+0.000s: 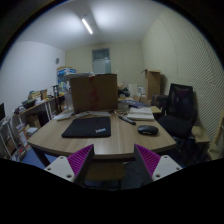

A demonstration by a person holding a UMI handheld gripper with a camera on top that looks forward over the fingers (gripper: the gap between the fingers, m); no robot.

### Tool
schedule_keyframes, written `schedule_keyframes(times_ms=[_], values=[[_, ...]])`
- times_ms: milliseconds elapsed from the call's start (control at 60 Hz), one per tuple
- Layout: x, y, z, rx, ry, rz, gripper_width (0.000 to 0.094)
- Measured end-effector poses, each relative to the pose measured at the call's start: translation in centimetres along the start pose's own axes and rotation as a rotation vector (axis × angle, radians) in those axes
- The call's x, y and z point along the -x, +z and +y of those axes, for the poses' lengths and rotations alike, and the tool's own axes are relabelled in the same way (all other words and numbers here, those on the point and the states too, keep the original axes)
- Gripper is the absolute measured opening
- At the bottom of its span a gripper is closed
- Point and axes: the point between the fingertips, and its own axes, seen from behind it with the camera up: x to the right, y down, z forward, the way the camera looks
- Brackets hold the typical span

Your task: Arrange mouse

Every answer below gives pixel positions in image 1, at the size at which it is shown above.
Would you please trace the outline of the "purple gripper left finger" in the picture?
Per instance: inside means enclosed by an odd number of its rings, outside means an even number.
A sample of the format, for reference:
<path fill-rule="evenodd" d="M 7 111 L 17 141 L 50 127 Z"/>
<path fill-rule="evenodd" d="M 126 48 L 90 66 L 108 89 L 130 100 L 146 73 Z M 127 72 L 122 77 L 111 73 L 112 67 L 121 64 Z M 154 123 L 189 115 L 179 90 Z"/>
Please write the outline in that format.
<path fill-rule="evenodd" d="M 68 157 L 59 156 L 45 168 L 45 171 L 83 186 L 94 155 L 94 145 L 91 144 Z"/>

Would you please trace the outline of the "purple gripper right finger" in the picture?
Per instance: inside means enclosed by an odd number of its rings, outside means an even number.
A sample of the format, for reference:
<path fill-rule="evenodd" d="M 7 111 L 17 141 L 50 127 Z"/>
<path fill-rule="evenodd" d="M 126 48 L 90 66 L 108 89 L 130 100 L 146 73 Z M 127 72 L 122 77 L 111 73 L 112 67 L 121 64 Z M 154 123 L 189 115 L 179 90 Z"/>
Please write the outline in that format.
<path fill-rule="evenodd" d="M 160 156 L 137 144 L 134 145 L 134 155 L 144 185 L 160 180 L 182 169 L 168 155 Z"/>

